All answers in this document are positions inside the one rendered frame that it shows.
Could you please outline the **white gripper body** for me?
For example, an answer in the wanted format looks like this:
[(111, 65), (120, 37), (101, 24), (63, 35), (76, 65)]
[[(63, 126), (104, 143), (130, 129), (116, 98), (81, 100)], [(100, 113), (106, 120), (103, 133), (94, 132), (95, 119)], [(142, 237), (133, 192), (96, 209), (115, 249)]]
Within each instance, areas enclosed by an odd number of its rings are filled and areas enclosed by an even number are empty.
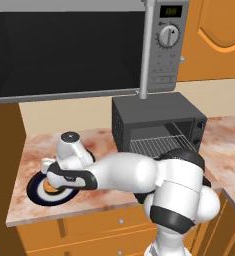
[(46, 173), (48, 171), (49, 166), (55, 162), (55, 158), (43, 158), (41, 160), (41, 172)]

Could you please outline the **brown bagel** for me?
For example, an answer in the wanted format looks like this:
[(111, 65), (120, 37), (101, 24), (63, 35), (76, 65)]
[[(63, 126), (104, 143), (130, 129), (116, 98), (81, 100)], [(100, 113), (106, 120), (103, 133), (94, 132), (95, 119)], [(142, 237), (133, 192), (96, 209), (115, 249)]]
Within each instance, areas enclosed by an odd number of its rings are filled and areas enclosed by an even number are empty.
[(57, 194), (57, 193), (59, 193), (59, 190), (56, 189), (56, 188), (54, 188), (54, 187), (52, 187), (52, 186), (48, 183), (48, 180), (47, 180), (47, 179), (45, 179), (45, 180), (43, 181), (43, 189), (44, 189), (45, 192), (48, 193), (48, 194)]

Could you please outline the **dark blue white plate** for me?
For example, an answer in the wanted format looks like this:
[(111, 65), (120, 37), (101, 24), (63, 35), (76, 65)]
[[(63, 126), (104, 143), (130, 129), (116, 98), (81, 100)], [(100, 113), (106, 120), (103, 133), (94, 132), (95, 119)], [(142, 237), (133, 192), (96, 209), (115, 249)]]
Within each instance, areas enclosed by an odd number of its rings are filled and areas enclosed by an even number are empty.
[(46, 175), (38, 172), (28, 182), (26, 193), (28, 198), (35, 204), (41, 206), (58, 206), (73, 199), (78, 190), (60, 189), (56, 192), (47, 192), (43, 183), (46, 181)]

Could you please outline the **dark grey toaster oven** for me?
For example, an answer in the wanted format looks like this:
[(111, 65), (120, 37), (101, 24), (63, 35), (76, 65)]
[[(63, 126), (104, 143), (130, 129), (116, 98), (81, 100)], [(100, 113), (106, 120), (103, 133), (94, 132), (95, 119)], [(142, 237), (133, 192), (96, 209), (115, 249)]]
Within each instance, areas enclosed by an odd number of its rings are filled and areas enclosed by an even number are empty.
[[(204, 122), (204, 129), (197, 127)], [(131, 152), (130, 142), (136, 139), (184, 135), (199, 151), (193, 140), (201, 139), (207, 117), (181, 93), (151, 94), (112, 99), (112, 135), (119, 152)]]

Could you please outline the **black microwave door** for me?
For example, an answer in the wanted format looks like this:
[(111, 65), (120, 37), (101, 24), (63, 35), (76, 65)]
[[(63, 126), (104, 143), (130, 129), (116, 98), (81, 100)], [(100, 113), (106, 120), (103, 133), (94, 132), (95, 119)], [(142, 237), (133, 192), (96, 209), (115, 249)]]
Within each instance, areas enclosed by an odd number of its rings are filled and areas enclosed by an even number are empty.
[(139, 88), (143, 11), (0, 12), (0, 103)]

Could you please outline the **grey microwave oven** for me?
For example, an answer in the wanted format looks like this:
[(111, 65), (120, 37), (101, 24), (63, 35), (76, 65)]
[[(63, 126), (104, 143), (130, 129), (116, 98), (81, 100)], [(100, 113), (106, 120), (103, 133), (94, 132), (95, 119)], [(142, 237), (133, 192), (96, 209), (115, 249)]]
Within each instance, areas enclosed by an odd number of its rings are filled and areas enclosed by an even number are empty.
[[(186, 26), (189, 0), (156, 0), (152, 28), (151, 51), (149, 60), (148, 92), (168, 92), (175, 88), (180, 65), (180, 57), (184, 31)], [(71, 0), (59, 7), (52, 0), (29, 2), (24, 8), (14, 7), (7, 2), (0, 12), (104, 12), (104, 11), (143, 11), (144, 0)], [(174, 25), (179, 30), (177, 43), (169, 48), (163, 47), (158, 41), (161, 30), (167, 25)], [(130, 93), (137, 93), (139, 88)]]

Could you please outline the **brown tall cabinet side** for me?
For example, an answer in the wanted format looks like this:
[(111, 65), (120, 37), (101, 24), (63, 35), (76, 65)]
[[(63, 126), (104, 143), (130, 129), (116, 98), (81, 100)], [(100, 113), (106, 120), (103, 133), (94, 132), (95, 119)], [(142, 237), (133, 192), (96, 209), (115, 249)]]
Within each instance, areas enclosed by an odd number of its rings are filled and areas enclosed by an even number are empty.
[(0, 104), (0, 256), (26, 256), (15, 227), (5, 224), (26, 133), (18, 104)]

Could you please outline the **orange drawer front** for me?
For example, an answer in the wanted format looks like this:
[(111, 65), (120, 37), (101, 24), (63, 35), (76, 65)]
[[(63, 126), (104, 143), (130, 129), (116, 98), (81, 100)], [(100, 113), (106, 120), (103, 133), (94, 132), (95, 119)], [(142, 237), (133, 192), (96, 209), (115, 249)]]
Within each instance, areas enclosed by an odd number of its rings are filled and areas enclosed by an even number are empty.
[[(28, 251), (27, 256), (143, 256), (155, 236), (155, 228), (134, 230), (107, 238)], [(118, 255), (119, 250), (123, 251), (122, 255)]]
[[(119, 224), (120, 218), (124, 219), (123, 224)], [(103, 233), (152, 224), (144, 214), (142, 206), (86, 213), (59, 219), (57, 223), (62, 238), (68, 235)]]

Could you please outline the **grey microwave dial knob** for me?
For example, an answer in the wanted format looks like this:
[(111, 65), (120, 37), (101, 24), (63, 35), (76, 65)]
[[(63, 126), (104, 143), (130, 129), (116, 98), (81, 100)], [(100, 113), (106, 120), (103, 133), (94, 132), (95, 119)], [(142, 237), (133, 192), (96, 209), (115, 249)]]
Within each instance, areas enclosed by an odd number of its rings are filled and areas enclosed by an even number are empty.
[(158, 37), (158, 41), (161, 46), (169, 48), (174, 46), (179, 38), (179, 30), (174, 25), (165, 26)]

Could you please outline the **orange corner base cupboard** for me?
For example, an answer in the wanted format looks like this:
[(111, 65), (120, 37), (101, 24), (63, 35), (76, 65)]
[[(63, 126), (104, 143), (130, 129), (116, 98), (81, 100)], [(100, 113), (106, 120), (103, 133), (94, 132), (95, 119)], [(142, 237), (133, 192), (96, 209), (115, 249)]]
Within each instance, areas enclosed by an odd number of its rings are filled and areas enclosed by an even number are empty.
[(235, 202), (224, 189), (217, 194), (219, 214), (185, 236), (184, 245), (192, 256), (235, 256)]

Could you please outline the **orange wall cupboard door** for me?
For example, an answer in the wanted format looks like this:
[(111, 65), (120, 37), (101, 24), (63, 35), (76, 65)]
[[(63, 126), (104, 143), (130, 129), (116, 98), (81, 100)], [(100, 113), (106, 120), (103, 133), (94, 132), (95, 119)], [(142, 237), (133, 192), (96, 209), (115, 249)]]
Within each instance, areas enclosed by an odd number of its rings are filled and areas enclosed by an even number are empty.
[(235, 78), (235, 0), (189, 0), (178, 81)]

